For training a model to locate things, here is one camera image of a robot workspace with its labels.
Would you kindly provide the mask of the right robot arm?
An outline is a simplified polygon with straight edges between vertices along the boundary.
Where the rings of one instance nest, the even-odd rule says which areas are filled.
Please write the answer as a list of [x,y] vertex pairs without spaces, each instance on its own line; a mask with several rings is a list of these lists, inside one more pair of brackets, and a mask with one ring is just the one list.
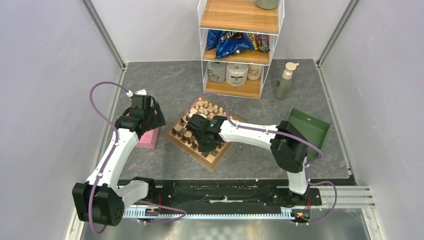
[[277,165],[287,172],[288,197],[300,205],[309,198],[305,164],[308,158],[307,139],[288,121],[278,125],[257,125],[203,114],[190,113],[186,129],[195,137],[204,154],[222,143],[243,143],[266,149]]

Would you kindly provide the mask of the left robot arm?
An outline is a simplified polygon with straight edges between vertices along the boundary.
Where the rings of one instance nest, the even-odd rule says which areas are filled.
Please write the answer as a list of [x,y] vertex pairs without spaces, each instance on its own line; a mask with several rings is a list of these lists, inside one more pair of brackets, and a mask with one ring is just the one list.
[[140,138],[166,125],[159,103],[150,95],[135,94],[131,106],[116,120],[111,141],[93,173],[72,189],[80,221],[116,226],[124,211],[141,200],[152,204],[157,198],[152,178],[134,177],[123,187],[118,181],[123,167]]

